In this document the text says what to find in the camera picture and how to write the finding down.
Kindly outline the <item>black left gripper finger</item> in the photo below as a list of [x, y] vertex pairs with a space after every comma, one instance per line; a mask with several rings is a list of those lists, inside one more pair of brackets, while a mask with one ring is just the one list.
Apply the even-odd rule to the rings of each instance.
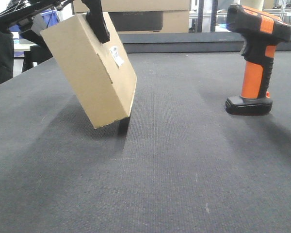
[[126, 135], [129, 128], [130, 117], [119, 121], [118, 135]]

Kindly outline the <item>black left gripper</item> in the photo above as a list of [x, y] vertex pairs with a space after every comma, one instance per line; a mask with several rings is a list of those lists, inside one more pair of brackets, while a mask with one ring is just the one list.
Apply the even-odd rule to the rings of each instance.
[[[8, 29], [51, 7], [61, 11], [71, 2], [72, 0], [19, 0], [0, 13], [0, 29]], [[89, 9], [85, 17], [99, 42], [109, 42], [110, 33], [104, 20], [101, 0], [82, 0], [82, 3]]]

